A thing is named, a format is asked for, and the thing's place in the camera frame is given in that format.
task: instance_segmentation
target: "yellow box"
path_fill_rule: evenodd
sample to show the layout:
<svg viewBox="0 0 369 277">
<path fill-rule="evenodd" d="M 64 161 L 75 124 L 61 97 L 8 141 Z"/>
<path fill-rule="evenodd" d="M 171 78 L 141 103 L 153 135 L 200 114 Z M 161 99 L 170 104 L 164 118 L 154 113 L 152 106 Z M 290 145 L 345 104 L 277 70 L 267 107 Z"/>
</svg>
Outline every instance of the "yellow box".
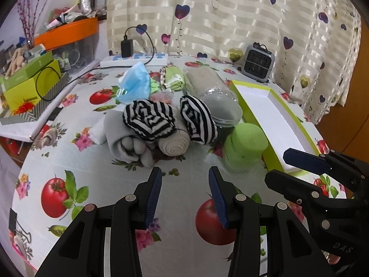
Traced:
<svg viewBox="0 0 369 277">
<path fill-rule="evenodd" d="M 42 71 L 37 72 L 32 78 L 4 92 L 11 111 L 17 110 L 25 102 L 36 105 L 41 100 L 36 91 L 36 80 L 38 93 L 42 97 L 59 81 L 62 74 L 58 61 L 54 60 L 45 67 L 51 67 L 56 72 L 52 69 L 41 69 Z"/>
</svg>

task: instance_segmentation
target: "orange basket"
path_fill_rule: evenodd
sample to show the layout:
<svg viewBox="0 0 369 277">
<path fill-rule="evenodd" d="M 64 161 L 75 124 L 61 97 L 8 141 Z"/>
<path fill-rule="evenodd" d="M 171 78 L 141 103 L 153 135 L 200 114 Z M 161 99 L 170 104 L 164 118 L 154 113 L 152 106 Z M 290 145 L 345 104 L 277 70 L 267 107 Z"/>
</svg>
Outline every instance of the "orange basket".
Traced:
<svg viewBox="0 0 369 277">
<path fill-rule="evenodd" d="M 77 42 L 98 32 L 97 18 L 84 19 L 50 30 L 35 38 L 35 46 L 43 44 L 46 51 Z"/>
</svg>

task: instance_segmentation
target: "pea pod print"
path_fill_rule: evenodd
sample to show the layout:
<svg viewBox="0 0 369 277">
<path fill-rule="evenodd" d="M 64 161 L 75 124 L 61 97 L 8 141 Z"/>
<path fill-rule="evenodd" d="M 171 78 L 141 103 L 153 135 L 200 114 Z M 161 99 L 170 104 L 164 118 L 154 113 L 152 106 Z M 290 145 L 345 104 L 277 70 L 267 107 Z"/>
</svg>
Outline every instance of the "pea pod print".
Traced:
<svg viewBox="0 0 369 277">
<path fill-rule="evenodd" d="M 94 109 L 94 111 L 97 111 L 97 112 L 103 112 L 103 111 L 107 111 L 107 110 L 109 110 L 109 109 L 113 109 L 113 108 L 115 108 L 115 107 L 117 107 L 117 106 L 116 106 L 116 105 L 100 106 L 100 107 L 98 107 L 98 108 Z"/>
<path fill-rule="evenodd" d="M 67 227 L 65 226 L 62 226 L 62 225 L 52 225 L 50 228 L 49 228 L 49 231 L 57 236 L 58 238 L 62 236 L 62 234 L 64 233 L 65 229 L 67 229 Z"/>
</svg>

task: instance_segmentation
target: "black charger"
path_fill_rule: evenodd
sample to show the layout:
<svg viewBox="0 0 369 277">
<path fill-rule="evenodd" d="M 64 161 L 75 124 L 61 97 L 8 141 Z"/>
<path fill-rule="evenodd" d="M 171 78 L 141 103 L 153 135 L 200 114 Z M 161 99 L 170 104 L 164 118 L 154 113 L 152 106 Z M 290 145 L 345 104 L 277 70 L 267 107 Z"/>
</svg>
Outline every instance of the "black charger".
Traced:
<svg viewBox="0 0 369 277">
<path fill-rule="evenodd" d="M 132 57 L 133 56 L 133 40 L 128 39 L 125 35 L 124 40 L 120 42 L 120 49 L 122 52 L 122 58 Z"/>
</svg>

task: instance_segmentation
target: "face mask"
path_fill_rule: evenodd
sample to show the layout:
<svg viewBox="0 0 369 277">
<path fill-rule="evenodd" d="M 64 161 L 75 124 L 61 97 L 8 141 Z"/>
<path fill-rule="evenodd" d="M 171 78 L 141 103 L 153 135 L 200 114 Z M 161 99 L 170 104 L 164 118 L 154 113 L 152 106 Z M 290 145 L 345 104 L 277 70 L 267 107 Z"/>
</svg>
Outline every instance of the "face mask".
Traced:
<svg viewBox="0 0 369 277">
<path fill-rule="evenodd" d="M 150 75 L 142 62 L 136 63 L 118 79 L 119 90 L 117 100 L 131 103 L 139 99 L 147 99 L 151 91 Z"/>
</svg>

